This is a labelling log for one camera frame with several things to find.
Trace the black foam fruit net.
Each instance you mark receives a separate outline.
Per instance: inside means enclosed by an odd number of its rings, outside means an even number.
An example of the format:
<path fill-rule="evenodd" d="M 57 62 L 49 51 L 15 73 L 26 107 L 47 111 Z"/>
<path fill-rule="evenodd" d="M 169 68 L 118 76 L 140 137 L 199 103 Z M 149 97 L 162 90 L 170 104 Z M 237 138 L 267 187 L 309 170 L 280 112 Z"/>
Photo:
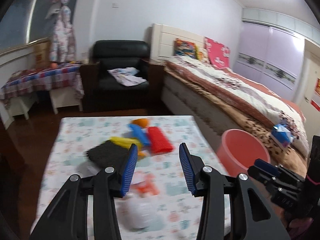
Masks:
<path fill-rule="evenodd" d="M 88 159 L 99 168 L 112 166 L 115 169 L 119 169 L 128 156 L 128 153 L 128 149 L 107 140 L 88 150 L 86 155 Z"/>

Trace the yellow foam fruit net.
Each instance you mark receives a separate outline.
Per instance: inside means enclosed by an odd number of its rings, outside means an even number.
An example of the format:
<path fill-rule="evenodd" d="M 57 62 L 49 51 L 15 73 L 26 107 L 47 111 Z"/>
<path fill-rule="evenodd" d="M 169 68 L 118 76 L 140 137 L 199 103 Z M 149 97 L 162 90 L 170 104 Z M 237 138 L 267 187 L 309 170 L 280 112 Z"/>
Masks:
<path fill-rule="evenodd" d="M 135 144 L 139 151 L 143 147 L 140 141 L 135 138 L 110 137 L 110 141 L 128 150 L 132 144 Z"/>

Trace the red foam fruit net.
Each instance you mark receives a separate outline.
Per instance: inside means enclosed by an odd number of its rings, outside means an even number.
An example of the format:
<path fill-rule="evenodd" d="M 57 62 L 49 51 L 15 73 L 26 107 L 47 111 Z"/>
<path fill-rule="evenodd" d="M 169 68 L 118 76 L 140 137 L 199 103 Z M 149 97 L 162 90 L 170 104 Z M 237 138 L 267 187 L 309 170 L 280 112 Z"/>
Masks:
<path fill-rule="evenodd" d="M 164 154 L 173 151 L 174 147 L 159 127 L 148 127 L 147 134 L 151 143 L 152 154 Z"/>

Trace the blue foam fruit net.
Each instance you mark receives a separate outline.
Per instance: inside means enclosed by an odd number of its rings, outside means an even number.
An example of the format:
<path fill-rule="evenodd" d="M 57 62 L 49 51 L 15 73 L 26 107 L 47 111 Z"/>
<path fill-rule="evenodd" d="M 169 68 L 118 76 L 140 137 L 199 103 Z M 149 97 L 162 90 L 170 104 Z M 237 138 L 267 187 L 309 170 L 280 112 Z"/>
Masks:
<path fill-rule="evenodd" d="M 151 142 L 143 129 L 135 124 L 128 124 L 134 138 L 138 139 L 143 146 L 151 146 Z"/>

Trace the white paper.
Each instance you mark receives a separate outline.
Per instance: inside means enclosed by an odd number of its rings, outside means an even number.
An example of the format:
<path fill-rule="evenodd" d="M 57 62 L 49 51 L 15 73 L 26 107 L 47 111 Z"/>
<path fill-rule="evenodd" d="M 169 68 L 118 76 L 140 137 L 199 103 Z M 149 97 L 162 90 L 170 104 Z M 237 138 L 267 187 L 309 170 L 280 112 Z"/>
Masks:
<path fill-rule="evenodd" d="M 160 231 L 164 229 L 161 215 L 156 212 L 156 203 L 151 197 L 131 194 L 123 202 L 125 224 L 132 230 Z"/>

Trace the orange peel half dome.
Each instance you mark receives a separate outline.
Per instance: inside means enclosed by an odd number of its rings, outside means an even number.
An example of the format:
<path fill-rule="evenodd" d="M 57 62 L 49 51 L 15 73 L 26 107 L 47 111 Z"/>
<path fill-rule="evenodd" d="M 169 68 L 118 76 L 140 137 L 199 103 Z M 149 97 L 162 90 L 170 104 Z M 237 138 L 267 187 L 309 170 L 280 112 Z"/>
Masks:
<path fill-rule="evenodd" d="M 138 125 L 142 128 L 146 128 L 149 126 L 150 120 L 148 118 L 139 118 L 131 121 L 132 124 Z"/>

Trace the curved orange peel strip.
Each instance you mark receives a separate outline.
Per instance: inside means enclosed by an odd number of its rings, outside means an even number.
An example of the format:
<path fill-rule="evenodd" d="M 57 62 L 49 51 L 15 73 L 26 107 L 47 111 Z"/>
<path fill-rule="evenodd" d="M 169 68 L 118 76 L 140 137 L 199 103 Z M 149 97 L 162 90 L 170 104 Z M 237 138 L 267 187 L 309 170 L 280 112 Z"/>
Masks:
<path fill-rule="evenodd" d="M 138 159 L 144 159 L 146 157 L 148 157 L 149 155 L 143 151 L 138 151 Z"/>

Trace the blue tissue pack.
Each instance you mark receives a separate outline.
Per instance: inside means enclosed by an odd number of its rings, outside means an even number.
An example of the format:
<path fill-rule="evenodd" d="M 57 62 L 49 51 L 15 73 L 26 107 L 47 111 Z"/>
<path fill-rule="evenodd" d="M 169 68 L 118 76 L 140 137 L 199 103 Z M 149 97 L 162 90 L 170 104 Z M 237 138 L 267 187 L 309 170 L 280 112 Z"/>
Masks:
<path fill-rule="evenodd" d="M 272 127 L 270 137 L 282 150 L 286 150 L 294 140 L 294 136 L 290 130 L 282 124 L 277 124 Z"/>

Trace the red door poster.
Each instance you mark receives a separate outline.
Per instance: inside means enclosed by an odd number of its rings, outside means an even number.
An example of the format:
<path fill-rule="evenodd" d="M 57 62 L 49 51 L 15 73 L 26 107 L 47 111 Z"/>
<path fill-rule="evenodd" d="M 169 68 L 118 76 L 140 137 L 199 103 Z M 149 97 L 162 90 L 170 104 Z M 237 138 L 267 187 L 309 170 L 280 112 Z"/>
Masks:
<path fill-rule="evenodd" d="M 320 79 L 317 79 L 310 103 L 318 112 L 320 111 Z"/>

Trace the yellow floral pillow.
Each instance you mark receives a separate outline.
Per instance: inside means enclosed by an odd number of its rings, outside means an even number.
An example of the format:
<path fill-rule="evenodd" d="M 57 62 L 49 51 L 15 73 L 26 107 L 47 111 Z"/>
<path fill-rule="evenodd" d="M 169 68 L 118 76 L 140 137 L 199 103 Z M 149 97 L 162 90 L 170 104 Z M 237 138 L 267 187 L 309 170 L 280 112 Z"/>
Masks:
<path fill-rule="evenodd" d="M 210 59 L 208 56 L 208 51 L 205 48 L 197 47 L 196 58 L 202 63 L 210 64 Z"/>

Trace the pink floral pillow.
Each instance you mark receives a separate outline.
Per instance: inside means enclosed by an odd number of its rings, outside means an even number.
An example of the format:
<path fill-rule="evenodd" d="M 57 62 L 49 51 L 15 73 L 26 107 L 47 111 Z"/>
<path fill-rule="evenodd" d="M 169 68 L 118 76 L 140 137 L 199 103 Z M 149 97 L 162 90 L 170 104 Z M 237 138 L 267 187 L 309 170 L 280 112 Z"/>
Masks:
<path fill-rule="evenodd" d="M 204 38 L 205 49 L 211 65 L 216 69 L 225 69 L 229 67 L 230 49 L 208 37 Z"/>

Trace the colourful patterned pillow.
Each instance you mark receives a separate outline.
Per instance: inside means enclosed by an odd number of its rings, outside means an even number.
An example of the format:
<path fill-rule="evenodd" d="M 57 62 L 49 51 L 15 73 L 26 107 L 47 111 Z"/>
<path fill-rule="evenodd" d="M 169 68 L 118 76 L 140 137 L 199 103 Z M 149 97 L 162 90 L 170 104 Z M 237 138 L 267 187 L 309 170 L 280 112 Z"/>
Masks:
<path fill-rule="evenodd" d="M 189 56 L 193 59 L 196 58 L 196 44 L 176 38 L 174 42 L 174 55 L 175 56 Z"/>

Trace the white wooden headboard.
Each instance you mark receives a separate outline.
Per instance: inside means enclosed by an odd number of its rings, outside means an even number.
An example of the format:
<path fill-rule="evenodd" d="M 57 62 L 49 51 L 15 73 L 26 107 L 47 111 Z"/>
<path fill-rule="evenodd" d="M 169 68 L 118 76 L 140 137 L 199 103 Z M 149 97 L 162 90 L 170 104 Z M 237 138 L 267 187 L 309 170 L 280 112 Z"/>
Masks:
<path fill-rule="evenodd" d="M 175 40 L 193 42 L 204 48 L 204 36 L 168 25 L 154 23 L 152 25 L 150 58 L 155 61 L 165 61 L 174 55 Z"/>

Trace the brown paper bag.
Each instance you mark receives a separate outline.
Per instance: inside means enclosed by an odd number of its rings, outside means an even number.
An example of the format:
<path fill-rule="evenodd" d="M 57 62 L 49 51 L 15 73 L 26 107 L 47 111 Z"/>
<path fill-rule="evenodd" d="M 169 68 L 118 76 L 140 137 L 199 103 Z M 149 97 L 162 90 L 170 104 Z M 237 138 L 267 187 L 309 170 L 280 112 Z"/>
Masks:
<path fill-rule="evenodd" d="M 50 66 L 50 61 L 49 61 L 50 46 L 51 46 L 50 41 L 35 44 L 34 57 L 35 57 L 36 69 L 48 68 Z"/>

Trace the hanging white cap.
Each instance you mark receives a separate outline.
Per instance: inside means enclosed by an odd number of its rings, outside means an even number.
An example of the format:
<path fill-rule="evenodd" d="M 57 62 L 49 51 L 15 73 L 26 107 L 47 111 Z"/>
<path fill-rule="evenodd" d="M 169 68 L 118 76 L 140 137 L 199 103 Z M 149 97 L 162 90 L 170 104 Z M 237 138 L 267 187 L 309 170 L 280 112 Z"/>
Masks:
<path fill-rule="evenodd" d="M 48 11 L 47 11 L 47 14 L 45 16 L 45 19 L 48 20 L 50 19 L 54 14 L 58 14 L 59 11 L 61 9 L 61 2 L 58 1 L 58 2 L 55 2 L 55 3 L 52 3 L 52 5 L 49 7 Z"/>

